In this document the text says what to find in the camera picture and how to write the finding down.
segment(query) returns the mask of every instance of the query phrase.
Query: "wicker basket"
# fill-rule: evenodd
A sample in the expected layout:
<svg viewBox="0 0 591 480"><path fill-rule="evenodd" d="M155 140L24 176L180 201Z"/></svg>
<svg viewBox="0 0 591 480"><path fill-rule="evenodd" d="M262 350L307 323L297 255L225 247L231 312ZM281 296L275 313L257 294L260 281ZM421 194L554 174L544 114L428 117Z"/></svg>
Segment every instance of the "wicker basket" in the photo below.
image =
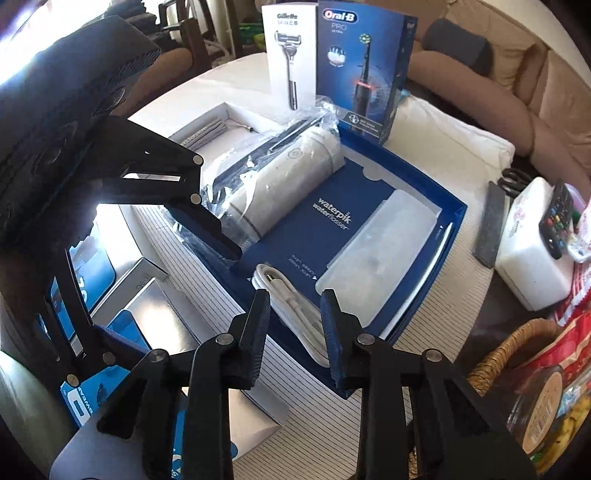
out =
<svg viewBox="0 0 591 480"><path fill-rule="evenodd" d="M486 395L491 385L499 376L509 358L523 347L528 341L536 337L547 337L556 340L562 333L562 328L555 322L545 319L533 319L519 327L498 348L489 353L468 375L468 382L481 397ZM408 472L410 478L417 477L416 451L408 456Z"/></svg>

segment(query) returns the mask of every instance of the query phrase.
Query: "scissors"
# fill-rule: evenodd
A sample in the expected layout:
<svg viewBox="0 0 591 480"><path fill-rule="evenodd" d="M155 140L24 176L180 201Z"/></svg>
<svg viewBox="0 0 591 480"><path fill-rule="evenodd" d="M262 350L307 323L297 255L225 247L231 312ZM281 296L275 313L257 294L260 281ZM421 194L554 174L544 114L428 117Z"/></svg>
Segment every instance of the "scissors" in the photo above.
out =
<svg viewBox="0 0 591 480"><path fill-rule="evenodd" d="M505 168L501 175L497 185L511 198L517 198L533 180L533 177L517 168Z"/></svg>

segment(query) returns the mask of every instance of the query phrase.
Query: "oral-b logo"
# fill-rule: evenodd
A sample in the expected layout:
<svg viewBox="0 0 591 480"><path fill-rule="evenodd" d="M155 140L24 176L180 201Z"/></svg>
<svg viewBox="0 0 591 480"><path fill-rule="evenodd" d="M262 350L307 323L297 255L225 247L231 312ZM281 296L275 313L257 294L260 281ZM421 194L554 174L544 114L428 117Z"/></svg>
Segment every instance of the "oral-b logo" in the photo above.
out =
<svg viewBox="0 0 591 480"><path fill-rule="evenodd" d="M322 12L325 20L336 20L339 22L356 23L357 14L348 10L335 10L333 8L325 8Z"/></svg>

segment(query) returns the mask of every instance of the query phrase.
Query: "basket handle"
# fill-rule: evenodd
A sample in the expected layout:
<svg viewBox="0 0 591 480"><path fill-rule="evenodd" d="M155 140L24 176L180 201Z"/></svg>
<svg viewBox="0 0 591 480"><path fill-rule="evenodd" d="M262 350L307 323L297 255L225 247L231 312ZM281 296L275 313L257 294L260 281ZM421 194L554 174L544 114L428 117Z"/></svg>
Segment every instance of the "basket handle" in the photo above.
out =
<svg viewBox="0 0 591 480"><path fill-rule="evenodd" d="M491 388L509 358L523 347L529 340L539 336L546 336L555 340L563 329L556 322L546 319L533 319L523 324L511 336L500 344L496 350L489 353L468 375L469 384L481 397Z"/></svg>

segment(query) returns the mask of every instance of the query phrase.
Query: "usb charging cable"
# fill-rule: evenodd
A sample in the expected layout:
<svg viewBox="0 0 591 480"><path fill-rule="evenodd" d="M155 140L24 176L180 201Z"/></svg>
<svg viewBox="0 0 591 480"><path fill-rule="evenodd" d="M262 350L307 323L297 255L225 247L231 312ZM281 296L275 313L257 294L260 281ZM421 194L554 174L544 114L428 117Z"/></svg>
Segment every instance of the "usb charging cable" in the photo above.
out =
<svg viewBox="0 0 591 480"><path fill-rule="evenodd" d="M252 285L264 288L271 296L271 307L281 321L298 337L314 361L329 366L320 311L291 284L276 268L258 264L252 275Z"/></svg>

